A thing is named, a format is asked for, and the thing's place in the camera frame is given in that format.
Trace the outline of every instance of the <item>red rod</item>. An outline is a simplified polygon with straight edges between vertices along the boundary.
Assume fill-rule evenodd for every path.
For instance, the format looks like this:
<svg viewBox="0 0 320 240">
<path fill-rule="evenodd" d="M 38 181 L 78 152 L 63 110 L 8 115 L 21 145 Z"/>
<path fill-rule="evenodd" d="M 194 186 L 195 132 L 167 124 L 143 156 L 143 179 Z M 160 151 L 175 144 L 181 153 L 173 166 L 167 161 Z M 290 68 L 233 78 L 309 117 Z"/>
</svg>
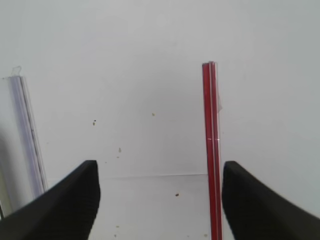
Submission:
<svg viewBox="0 0 320 240">
<path fill-rule="evenodd" d="M 222 240 L 218 101 L 216 66 L 214 62 L 204 63 L 202 65 L 202 77 L 210 198 L 211 239 Z"/>
</svg>

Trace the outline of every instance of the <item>red vertical bar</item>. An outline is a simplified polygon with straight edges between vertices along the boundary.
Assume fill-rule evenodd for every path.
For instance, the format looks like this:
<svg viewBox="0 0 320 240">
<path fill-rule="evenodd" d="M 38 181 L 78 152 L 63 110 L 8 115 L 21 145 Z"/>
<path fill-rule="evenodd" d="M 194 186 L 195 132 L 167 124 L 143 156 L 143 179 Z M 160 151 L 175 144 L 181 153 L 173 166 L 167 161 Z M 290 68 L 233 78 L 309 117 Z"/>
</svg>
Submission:
<svg viewBox="0 0 320 240">
<path fill-rule="evenodd" d="M 222 240 L 218 101 L 214 62 L 202 65 L 205 137 L 208 165 L 211 238 Z"/>
</svg>

